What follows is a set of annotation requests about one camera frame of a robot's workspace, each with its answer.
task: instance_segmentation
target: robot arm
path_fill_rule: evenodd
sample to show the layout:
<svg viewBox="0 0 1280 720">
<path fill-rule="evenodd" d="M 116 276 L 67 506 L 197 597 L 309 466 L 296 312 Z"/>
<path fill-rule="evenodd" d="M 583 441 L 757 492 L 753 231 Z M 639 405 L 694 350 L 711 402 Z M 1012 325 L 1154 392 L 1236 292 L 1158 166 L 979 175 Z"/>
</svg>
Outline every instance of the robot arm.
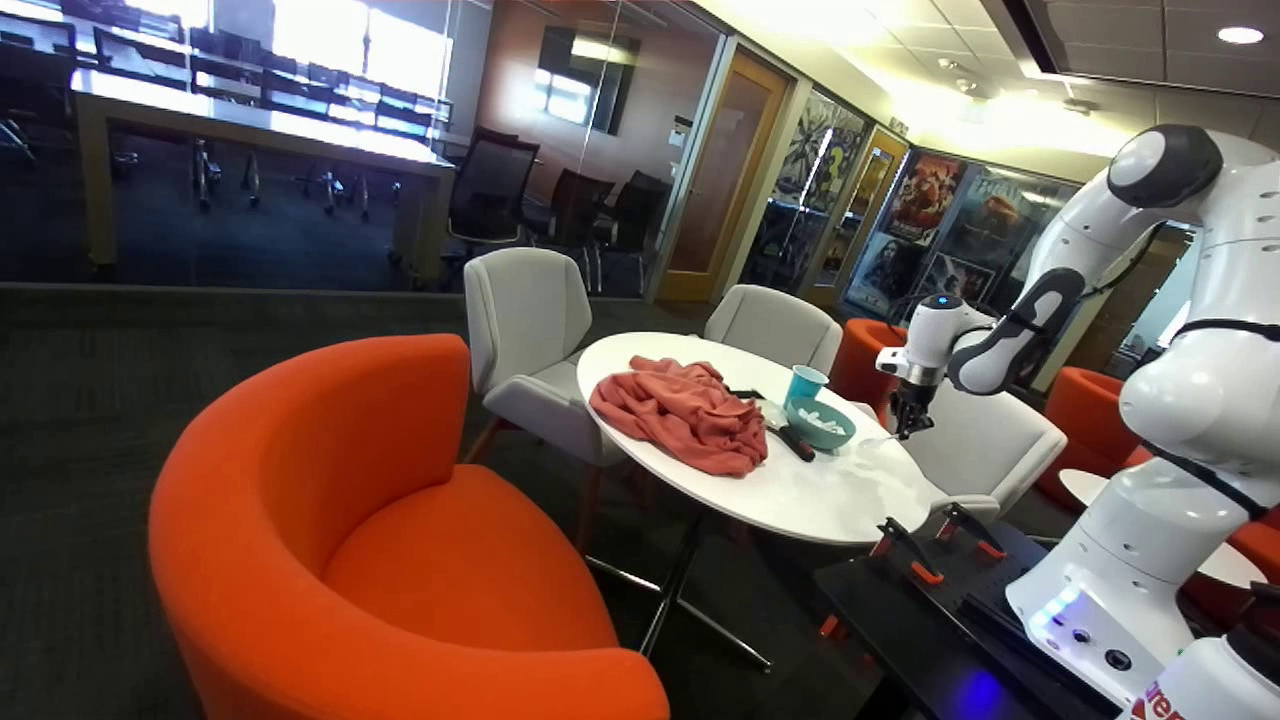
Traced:
<svg viewBox="0 0 1280 720">
<path fill-rule="evenodd" d="M 931 423 L 926 402 L 944 375 L 970 398 L 991 398 L 1031 372 L 1105 271 L 1137 258 L 1154 223 L 1187 221 L 1220 167 L 1222 156 L 1208 131 L 1153 129 L 1060 209 L 1034 243 L 1028 287 L 991 327 L 975 334 L 970 309 L 922 297 L 907 350 L 876 359 L 880 372 L 899 375 L 894 431 L 910 437 Z"/>
<path fill-rule="evenodd" d="M 991 334 L 953 338 L 935 372 L 963 392 L 1000 392 L 1031 367 L 1100 287 L 1164 223 L 1196 230 L 1201 276 L 1168 352 L 1128 375 L 1122 423 L 1154 460 L 1109 479 L 1105 498 L 1004 589 L 1024 637 L 1116 710 L 1158 718 L 1280 718 L 1280 678 L 1255 653 L 1196 641 L 1179 584 L 1260 509 L 1280 506 L 1280 162 L 1203 131 L 1153 129 L 1128 141 L 1045 230 L 1028 287 Z"/>
</svg>

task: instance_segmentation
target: chair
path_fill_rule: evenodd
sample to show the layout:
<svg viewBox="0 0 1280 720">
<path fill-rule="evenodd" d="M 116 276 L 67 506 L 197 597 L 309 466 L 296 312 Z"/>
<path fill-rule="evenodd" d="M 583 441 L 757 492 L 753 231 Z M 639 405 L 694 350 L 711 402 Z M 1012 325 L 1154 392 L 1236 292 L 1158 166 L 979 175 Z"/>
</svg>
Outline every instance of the chair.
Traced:
<svg viewBox="0 0 1280 720">
<path fill-rule="evenodd" d="M 333 67 L 311 67 L 311 63 L 296 63 L 287 57 L 268 57 L 264 109 L 333 122 L 337 109 L 342 104 L 338 86 L 342 86 L 342 75 Z M 321 171 L 303 171 L 303 179 L 299 179 L 303 195 L 311 195 L 315 175 L 323 190 L 323 216 L 333 216 L 342 195 L 342 185 L 338 185 L 337 167 L 323 166 Z"/>
<path fill-rule="evenodd" d="M 521 206 L 536 162 L 536 146 L 499 131 L 476 131 L 446 195 L 446 285 L 461 266 L 521 243 Z"/>
<path fill-rule="evenodd" d="M 21 32 L 0 32 L 0 138 L 34 166 L 23 125 L 67 122 L 77 29 L 28 18 L 3 18 L 3 23 Z"/>
<path fill-rule="evenodd" d="M 522 209 L 522 230 L 538 235 L 538 243 L 553 243 L 566 258 L 574 258 L 586 292 L 604 292 L 604 258 L 597 243 L 597 221 L 606 199 L 611 185 L 558 167 L 553 206 L 549 209 Z"/>
<path fill-rule="evenodd" d="M 179 431 L 149 560 L 204 718 L 666 718 L 558 527 L 456 466 L 465 411 L 456 338 L 371 338 Z"/>
<path fill-rule="evenodd" d="M 418 92 L 378 86 L 371 129 L 431 146 L 434 112 L 429 109 L 429 99 Z"/>
<path fill-rule="evenodd" d="M 705 338 L 775 363 L 831 372 L 842 334 L 825 309 L 801 297 L 762 285 L 732 285 L 707 316 Z"/>
<path fill-rule="evenodd" d="M 586 466 L 574 518 L 583 550 L 604 468 L 618 460 L 574 387 L 574 352 L 590 327 L 583 276 L 553 248 L 499 248 L 468 259 L 465 306 L 473 387 L 493 415 L 468 460 L 478 460 L 499 428 L 522 428 Z"/>
<path fill-rule="evenodd" d="M 931 428 L 904 441 L 918 474 L 975 518 L 1006 512 L 1065 454 L 1068 437 L 1024 402 L 967 398 L 949 381 L 926 405 Z"/>
<path fill-rule="evenodd" d="M 630 171 L 617 199 L 600 212 L 597 243 L 604 248 L 604 292 L 644 297 L 649 259 L 671 185 Z"/>
<path fill-rule="evenodd" d="M 231 99 L 231 104 L 264 104 L 268 92 L 268 53 L 259 42 L 236 32 L 193 29 L 193 92 Z M 198 209 L 211 209 L 211 185 L 220 175 L 215 148 L 197 141 L 197 195 Z M 242 154 L 241 190 L 249 191 L 249 209 L 259 209 L 259 162 Z"/>
</svg>

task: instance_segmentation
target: orange chair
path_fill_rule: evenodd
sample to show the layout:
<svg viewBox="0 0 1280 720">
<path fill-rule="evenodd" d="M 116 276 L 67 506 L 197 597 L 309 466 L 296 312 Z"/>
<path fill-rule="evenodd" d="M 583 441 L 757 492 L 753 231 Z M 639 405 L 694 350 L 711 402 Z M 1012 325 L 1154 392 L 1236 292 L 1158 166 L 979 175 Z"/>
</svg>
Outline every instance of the orange chair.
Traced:
<svg viewBox="0 0 1280 720">
<path fill-rule="evenodd" d="M 1034 492 L 1065 512 L 1085 512 L 1060 486 L 1060 468 L 1116 478 L 1137 437 L 1120 420 L 1120 381 L 1093 367 L 1060 367 L 1045 415 L 1068 437 L 1068 450 L 1040 474 Z"/>
<path fill-rule="evenodd" d="M 153 498 L 153 578 L 211 720 L 665 720 L 565 532 L 456 466 L 468 350 L 378 338 L 204 408 Z"/>
<path fill-rule="evenodd" d="M 890 375 L 876 372 L 880 350 L 899 350 L 907 338 L 884 319 L 842 319 L 842 342 L 831 363 L 831 392 L 842 402 L 871 405 L 884 420 Z"/>
</svg>

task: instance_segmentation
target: desk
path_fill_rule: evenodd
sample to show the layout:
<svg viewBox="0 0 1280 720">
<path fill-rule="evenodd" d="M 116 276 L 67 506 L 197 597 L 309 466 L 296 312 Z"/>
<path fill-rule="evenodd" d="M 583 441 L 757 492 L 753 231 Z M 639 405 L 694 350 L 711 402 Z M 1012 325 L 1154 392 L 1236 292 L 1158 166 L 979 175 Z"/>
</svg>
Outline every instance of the desk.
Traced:
<svg viewBox="0 0 1280 720">
<path fill-rule="evenodd" d="M 451 166 L 429 146 L 409 138 L 333 125 L 315 117 L 291 117 L 215 96 L 193 96 L 149 82 L 126 82 L 94 67 L 70 75 L 77 125 L 78 125 L 78 175 L 84 175 L 84 231 L 86 266 L 108 271 L 116 266 L 116 190 L 108 125 L 162 129 L 179 138 L 254 146 L 272 154 L 333 156 L 402 175 L 394 212 L 394 254 L 402 276 L 438 279 L 443 258 L 443 206 Z"/>
<path fill-rule="evenodd" d="M 622 334 L 597 342 L 579 363 L 579 398 L 586 402 L 597 385 L 611 372 L 628 372 L 630 356 L 653 359 L 707 359 L 726 387 L 757 387 L 762 402 L 782 402 L 790 372 L 700 338 L 666 338 L 666 334 Z M 886 437 L 871 411 L 838 402 L 837 392 L 818 392 L 825 405 L 838 408 L 855 420 L 855 437 L 831 454 L 804 466 L 782 441 L 767 437 L 767 460 L 738 479 L 694 474 L 654 446 L 630 441 L 597 415 L 600 431 L 628 454 L 654 479 L 671 486 L 700 509 L 742 519 L 753 527 L 806 541 L 806 545 L 871 545 L 880 538 L 876 524 L 894 518 L 904 527 L 918 527 L 931 509 L 944 506 L 944 492 L 922 479 L 915 460 L 904 454 L 894 437 Z M 687 579 L 687 565 L 700 541 L 700 519 L 687 524 L 665 597 L 653 612 L 639 653 L 653 653 L 671 604 L 679 604 L 679 584 Z"/>
<path fill-rule="evenodd" d="M 1065 489 L 1086 509 L 1105 489 L 1109 479 L 1095 478 L 1095 474 L 1081 474 L 1081 468 L 1060 468 L 1054 474 L 1065 479 Z M 1250 584 L 1268 584 L 1268 578 L 1245 558 L 1236 551 L 1231 545 L 1220 545 L 1203 565 L 1201 565 L 1201 578 L 1212 578 L 1220 584 L 1231 584 L 1231 589 L 1250 589 Z"/>
</svg>

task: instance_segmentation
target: cup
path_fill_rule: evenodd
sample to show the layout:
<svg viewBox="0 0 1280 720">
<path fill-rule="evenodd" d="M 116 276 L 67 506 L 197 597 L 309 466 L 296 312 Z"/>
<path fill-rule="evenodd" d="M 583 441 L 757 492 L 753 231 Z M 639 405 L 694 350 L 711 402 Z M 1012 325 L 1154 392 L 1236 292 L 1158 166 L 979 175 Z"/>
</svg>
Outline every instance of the cup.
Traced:
<svg viewBox="0 0 1280 720">
<path fill-rule="evenodd" d="M 790 385 L 787 385 L 782 411 L 790 411 L 794 405 L 814 402 L 818 387 L 828 387 L 828 372 L 806 367 L 806 363 L 790 363 Z"/>
</svg>

